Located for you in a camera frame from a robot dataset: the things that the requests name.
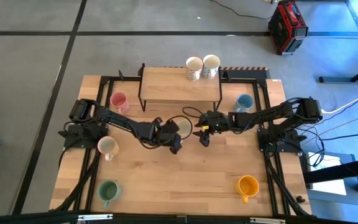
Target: blue mug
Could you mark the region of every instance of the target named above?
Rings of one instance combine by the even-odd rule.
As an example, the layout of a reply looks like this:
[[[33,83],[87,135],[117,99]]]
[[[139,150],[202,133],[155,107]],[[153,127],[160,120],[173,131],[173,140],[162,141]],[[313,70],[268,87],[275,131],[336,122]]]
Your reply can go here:
[[[234,105],[234,112],[246,112],[254,106],[254,99],[248,94],[239,95]]]

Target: white cable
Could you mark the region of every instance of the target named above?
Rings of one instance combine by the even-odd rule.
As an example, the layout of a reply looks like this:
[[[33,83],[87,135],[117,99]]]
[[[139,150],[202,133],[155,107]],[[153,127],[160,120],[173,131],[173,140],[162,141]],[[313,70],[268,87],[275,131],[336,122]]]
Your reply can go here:
[[[354,102],[356,102],[356,101],[358,101],[358,98],[355,99],[355,100],[352,100],[352,101],[350,101],[350,102],[348,102],[348,103],[346,103],[345,105],[341,106],[340,108],[338,108],[338,109],[336,109],[336,110],[333,110],[333,111],[325,111],[325,110],[321,109],[321,112],[324,113],[324,114],[336,113],[336,112],[338,112],[338,111],[340,111],[341,109],[343,109],[343,108],[345,108],[345,107],[351,105],[352,103],[354,103]]]
[[[335,127],[331,128],[331,129],[328,129],[327,131],[325,131],[325,132],[323,132],[323,133],[321,133],[321,134],[315,136],[314,138],[310,139],[309,141],[307,141],[306,143],[304,143],[302,146],[304,146],[305,144],[308,144],[308,143],[309,143],[310,141],[312,141],[313,139],[322,136],[323,134],[327,133],[328,131],[332,131],[332,130],[334,130],[334,129],[336,129],[336,128],[339,128],[339,127],[341,127],[341,126],[347,125],[347,124],[349,124],[349,123],[351,123],[351,122],[353,122],[353,121],[357,121],[357,120],[358,120],[358,118],[353,119],[353,120],[351,120],[351,121],[348,121],[348,122],[346,122],[346,123],[344,123],[344,124],[340,124],[340,125],[338,125],[338,126],[335,126]]]

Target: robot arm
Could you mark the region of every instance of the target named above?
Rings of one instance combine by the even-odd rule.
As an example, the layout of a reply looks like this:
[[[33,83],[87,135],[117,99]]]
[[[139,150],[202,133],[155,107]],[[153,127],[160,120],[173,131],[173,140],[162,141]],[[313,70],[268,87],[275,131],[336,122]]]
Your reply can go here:
[[[69,118],[75,125],[81,127],[82,138],[88,138],[94,142],[98,142],[101,137],[107,135],[102,131],[106,128],[100,127],[111,124],[132,133],[148,149],[169,146],[171,152],[176,154],[181,148],[181,137],[177,133],[179,127],[172,120],[168,120],[164,125],[160,125],[161,118],[155,118],[152,122],[137,122],[117,114],[105,106],[99,106],[94,100],[87,99],[76,100]],[[59,134],[66,137],[79,133],[70,133],[64,130]]]
[[[282,138],[285,131],[294,129],[302,124],[317,123],[321,121],[323,116],[321,115],[318,101],[312,98],[294,98],[278,106],[255,113],[229,112],[228,115],[225,115],[218,111],[207,111],[207,113],[200,116],[198,123],[195,125],[196,127],[201,127],[202,131],[193,134],[199,136],[200,143],[207,147],[210,134],[221,134],[225,131],[239,134],[253,128],[256,124],[279,118],[287,119],[280,124],[273,124],[268,127],[268,142],[272,144]]]

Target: pink mug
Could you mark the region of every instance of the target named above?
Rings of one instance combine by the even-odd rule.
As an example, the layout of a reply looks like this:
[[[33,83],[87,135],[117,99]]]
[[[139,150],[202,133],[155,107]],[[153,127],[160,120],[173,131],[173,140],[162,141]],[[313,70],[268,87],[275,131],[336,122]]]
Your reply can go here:
[[[114,93],[110,97],[110,103],[117,108],[118,113],[123,114],[129,109],[128,98],[123,92]]]

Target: green mug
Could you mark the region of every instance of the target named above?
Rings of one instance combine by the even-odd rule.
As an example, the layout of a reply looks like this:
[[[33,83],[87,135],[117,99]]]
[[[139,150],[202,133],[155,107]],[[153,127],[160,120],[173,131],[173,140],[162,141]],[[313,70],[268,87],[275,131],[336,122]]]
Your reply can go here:
[[[112,180],[104,181],[98,189],[100,200],[104,201],[104,208],[107,208],[111,201],[117,200],[121,195],[121,187]]]

